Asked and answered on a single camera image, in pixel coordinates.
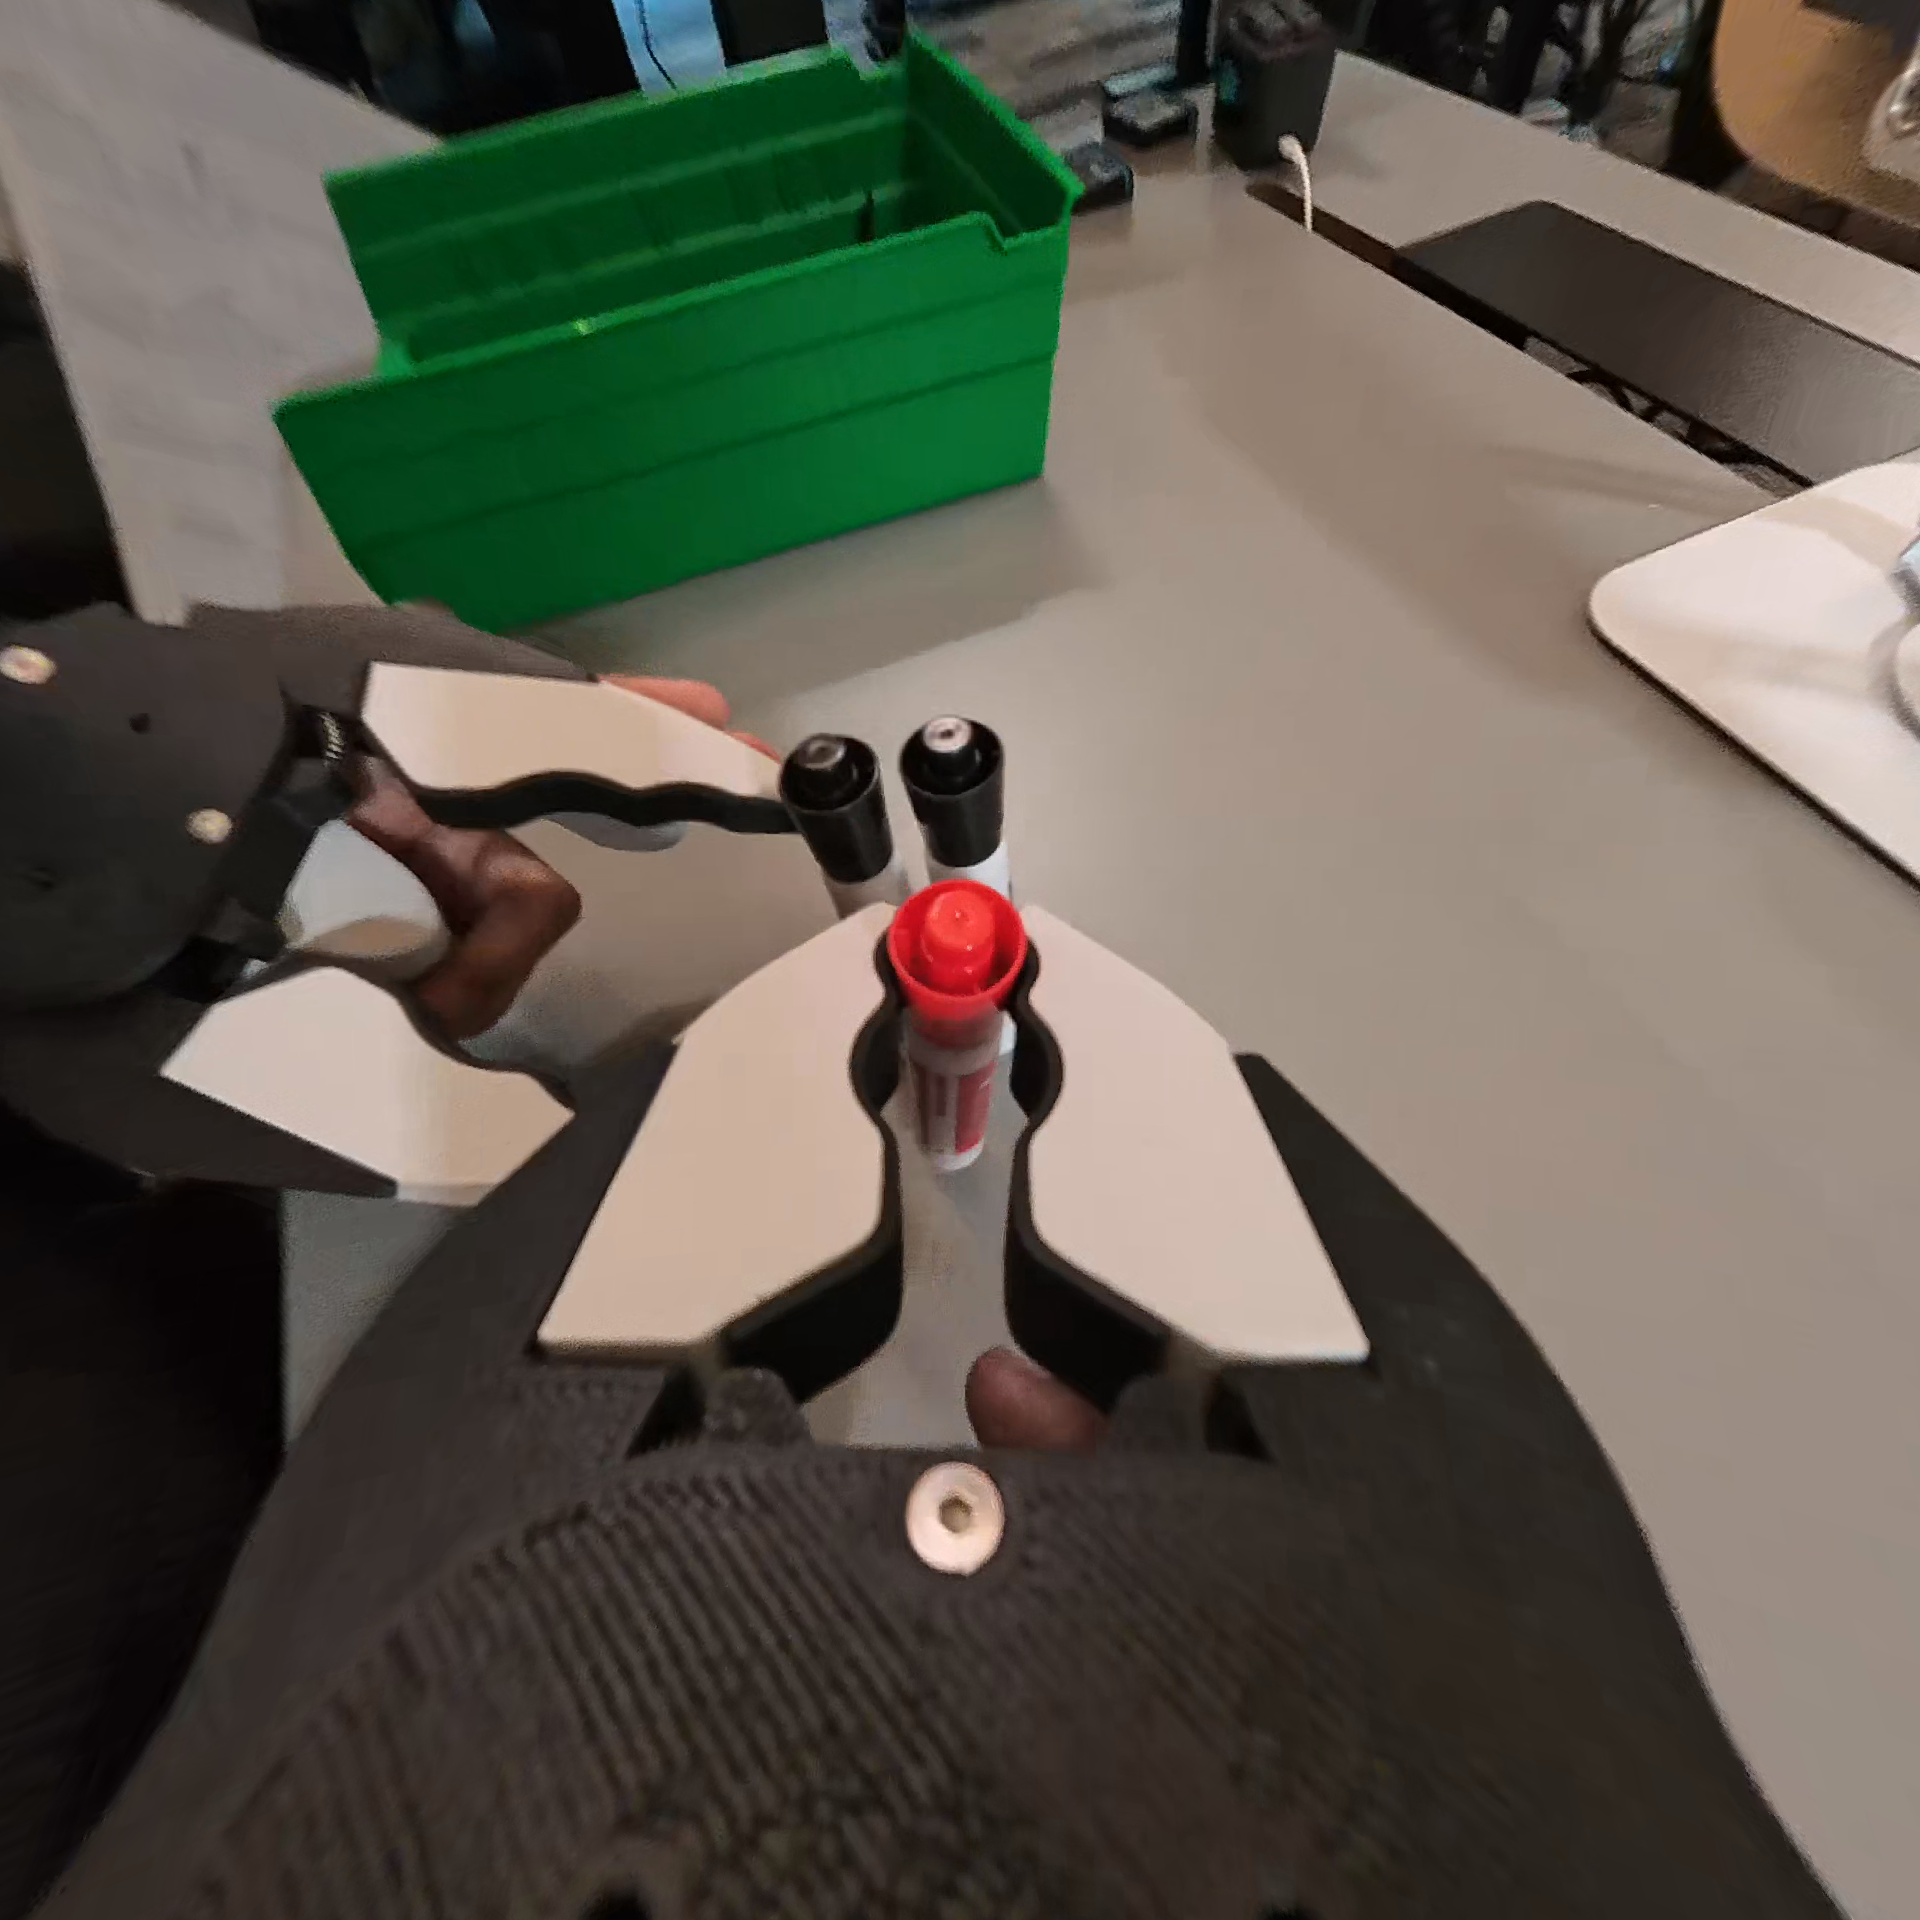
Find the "black power adapter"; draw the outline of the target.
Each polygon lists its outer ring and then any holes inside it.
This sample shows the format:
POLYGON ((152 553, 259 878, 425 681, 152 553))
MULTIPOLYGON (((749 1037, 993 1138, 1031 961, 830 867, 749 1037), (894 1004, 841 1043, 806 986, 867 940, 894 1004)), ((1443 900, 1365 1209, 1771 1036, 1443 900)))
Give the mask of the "black power adapter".
POLYGON ((1211 138, 1244 173, 1309 153, 1335 75, 1337 36, 1309 3, 1231 3, 1215 20, 1211 138))

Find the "person's right hand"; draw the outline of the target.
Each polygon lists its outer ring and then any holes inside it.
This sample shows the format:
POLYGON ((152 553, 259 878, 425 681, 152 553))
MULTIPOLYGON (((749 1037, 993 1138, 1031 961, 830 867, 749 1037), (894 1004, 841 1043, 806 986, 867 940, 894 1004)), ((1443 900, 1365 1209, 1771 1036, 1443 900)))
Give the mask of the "person's right hand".
POLYGON ((1091 1454, 1107 1427, 1096 1407, 1012 1349, 972 1362, 965 1406, 980 1450, 1091 1454))

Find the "person's left hand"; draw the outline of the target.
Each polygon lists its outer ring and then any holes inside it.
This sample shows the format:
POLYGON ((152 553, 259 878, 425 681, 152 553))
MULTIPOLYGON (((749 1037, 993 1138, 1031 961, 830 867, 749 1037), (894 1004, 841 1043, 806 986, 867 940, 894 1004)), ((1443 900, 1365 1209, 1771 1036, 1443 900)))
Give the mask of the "person's left hand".
POLYGON ((355 765, 347 818, 423 884, 448 933, 440 958, 414 983, 423 1022, 453 1043, 489 1034, 576 925, 576 889, 507 833, 432 823, 372 756, 355 765))

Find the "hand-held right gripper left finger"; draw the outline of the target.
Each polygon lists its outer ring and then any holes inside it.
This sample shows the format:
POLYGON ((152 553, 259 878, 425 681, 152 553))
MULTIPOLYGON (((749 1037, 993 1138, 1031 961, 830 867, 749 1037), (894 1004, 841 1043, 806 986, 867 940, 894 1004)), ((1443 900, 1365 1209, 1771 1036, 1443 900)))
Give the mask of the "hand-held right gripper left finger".
POLYGON ((888 923, 837 921, 691 1022, 544 1315, 544 1353, 879 1351, 902 1298, 888 923))

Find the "black dry erase marker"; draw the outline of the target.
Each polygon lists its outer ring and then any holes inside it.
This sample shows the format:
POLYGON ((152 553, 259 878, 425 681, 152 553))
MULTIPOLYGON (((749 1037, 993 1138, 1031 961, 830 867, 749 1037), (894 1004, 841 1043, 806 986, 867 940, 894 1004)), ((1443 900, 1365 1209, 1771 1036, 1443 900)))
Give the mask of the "black dry erase marker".
POLYGON ((782 761, 779 799, 841 918, 908 899, 910 882, 888 825, 879 761, 867 741, 808 734, 782 761))
POLYGON ((961 714, 935 715, 905 738, 899 775, 919 823, 928 881, 973 881, 1015 900, 998 734, 961 714))

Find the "red dry erase marker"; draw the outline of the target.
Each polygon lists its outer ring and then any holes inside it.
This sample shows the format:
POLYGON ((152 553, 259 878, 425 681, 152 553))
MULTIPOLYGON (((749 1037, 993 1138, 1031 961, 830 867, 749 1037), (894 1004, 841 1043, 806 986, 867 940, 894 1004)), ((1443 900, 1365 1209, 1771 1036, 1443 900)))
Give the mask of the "red dry erase marker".
POLYGON ((937 881, 894 915, 885 958, 902 1004, 902 1068, 920 1154, 939 1172, 983 1151, 1007 1004, 1029 958, 1012 900, 980 881, 937 881))

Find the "green plastic bin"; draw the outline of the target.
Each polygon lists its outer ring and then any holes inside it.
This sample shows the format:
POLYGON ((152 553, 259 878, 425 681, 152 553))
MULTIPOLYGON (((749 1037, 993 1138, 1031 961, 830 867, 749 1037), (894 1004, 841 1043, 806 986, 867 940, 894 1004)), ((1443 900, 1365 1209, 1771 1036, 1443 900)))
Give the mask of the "green plastic bin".
POLYGON ((275 420, 382 602, 516 634, 1045 467, 1080 185, 920 35, 324 193, 374 362, 275 420))

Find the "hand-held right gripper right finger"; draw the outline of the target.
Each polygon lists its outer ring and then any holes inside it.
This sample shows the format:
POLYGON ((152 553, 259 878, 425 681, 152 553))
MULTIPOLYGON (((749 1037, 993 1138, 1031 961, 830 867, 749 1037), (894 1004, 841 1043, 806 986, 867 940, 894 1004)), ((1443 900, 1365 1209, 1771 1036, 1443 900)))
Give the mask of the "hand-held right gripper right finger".
POLYGON ((1049 1372, 1363 1362, 1369 1339, 1231 1046, 1024 910, 1003 1315, 1049 1372))

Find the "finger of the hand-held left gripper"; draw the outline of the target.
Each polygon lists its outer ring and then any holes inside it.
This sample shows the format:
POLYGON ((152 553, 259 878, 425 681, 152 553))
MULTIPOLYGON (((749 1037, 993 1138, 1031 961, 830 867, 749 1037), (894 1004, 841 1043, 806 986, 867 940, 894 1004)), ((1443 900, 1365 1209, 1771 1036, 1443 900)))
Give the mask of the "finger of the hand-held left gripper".
POLYGON ((436 825, 549 823, 620 852, 663 852, 691 825, 798 833, 775 758, 607 681, 376 662, 358 714, 436 825))
POLYGON ((214 1002, 160 1079, 429 1207, 479 1203, 572 1124, 537 1076, 427 1037, 395 987, 334 965, 214 1002))

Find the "person's black knit clothing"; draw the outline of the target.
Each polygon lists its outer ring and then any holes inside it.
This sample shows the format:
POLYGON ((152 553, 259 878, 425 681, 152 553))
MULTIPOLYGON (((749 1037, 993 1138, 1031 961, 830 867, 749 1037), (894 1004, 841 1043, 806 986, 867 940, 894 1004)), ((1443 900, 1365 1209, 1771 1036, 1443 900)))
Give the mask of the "person's black knit clothing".
POLYGON ((3 1117, 3 1915, 168 1711, 281 1466, 275 1201, 3 1117))

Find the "white metal stand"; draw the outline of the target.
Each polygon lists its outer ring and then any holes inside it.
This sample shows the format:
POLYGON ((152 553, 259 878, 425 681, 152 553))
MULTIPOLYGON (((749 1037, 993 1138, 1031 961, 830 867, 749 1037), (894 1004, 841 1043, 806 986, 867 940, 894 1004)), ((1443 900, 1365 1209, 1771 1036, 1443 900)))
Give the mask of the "white metal stand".
POLYGON ((1917 881, 1917 454, 1606 571, 1603 644, 1917 881))

